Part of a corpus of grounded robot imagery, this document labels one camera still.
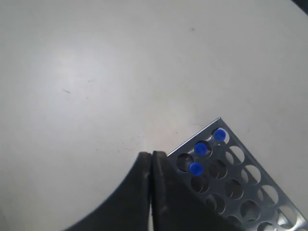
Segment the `white background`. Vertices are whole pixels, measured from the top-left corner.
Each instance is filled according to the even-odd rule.
[[[218,116],[307,217],[307,60],[289,0],[0,0],[0,230],[70,226]]]

